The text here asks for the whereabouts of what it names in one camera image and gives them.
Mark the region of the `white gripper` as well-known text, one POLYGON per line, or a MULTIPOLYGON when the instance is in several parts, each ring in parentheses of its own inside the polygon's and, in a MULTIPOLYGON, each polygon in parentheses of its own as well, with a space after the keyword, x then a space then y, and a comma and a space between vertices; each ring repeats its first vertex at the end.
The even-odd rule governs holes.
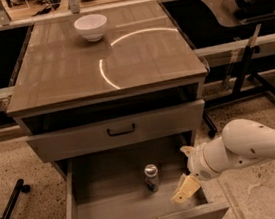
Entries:
POLYGON ((178 186, 171 197, 172 202, 182 204, 191 198, 201 187, 200 181, 217 178, 219 173, 209 166, 204 158, 205 144, 199 146, 182 146, 180 151, 187 156, 187 168, 190 174, 182 174, 178 186))

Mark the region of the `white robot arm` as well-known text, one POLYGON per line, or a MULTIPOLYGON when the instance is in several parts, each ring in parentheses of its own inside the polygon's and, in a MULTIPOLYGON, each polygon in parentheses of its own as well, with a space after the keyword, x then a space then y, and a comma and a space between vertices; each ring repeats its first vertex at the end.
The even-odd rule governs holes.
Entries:
POLYGON ((217 178, 226 170, 241 169, 264 159, 275 160, 275 130, 248 119, 232 120, 221 136, 208 143, 184 146, 189 174, 182 174, 172 202, 182 204, 191 198, 202 182, 217 178))

